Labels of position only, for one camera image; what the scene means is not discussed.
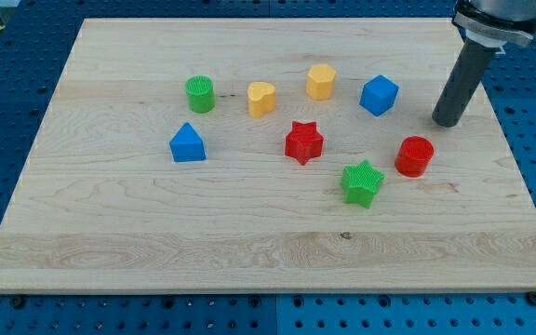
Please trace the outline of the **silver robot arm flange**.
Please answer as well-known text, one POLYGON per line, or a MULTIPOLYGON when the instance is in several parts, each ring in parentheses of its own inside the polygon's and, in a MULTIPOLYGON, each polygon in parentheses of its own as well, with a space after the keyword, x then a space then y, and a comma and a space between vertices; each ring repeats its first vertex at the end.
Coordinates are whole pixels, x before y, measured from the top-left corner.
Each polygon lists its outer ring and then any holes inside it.
POLYGON ((483 47, 527 47, 536 34, 536 0, 459 0, 452 22, 483 47))

